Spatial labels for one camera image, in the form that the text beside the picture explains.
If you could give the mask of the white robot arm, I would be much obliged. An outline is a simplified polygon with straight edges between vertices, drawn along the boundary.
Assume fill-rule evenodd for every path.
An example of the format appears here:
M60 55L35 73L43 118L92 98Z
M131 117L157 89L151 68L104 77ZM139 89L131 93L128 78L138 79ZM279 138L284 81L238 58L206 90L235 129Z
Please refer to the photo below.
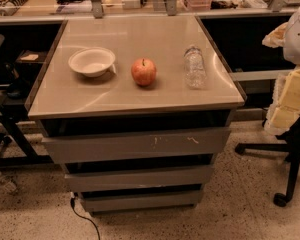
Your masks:
M264 46L283 48L283 57L294 68L280 73L275 81L272 104L266 114L264 129L273 134L287 132L300 117L300 7L290 19L262 40Z

